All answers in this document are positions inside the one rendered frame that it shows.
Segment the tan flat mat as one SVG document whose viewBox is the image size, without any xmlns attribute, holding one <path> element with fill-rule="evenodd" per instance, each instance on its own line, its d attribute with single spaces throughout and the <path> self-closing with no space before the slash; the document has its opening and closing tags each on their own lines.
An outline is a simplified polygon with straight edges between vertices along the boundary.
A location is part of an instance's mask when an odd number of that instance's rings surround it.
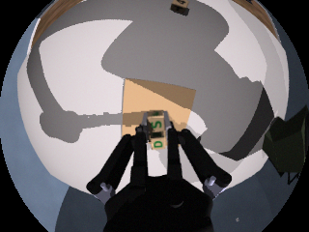
<svg viewBox="0 0 309 232">
<path fill-rule="evenodd" d="M 176 131 L 186 128 L 196 90 L 182 86 L 126 78 L 123 105 L 123 136 L 135 135 L 145 112 L 168 111 Z"/>
</svg>

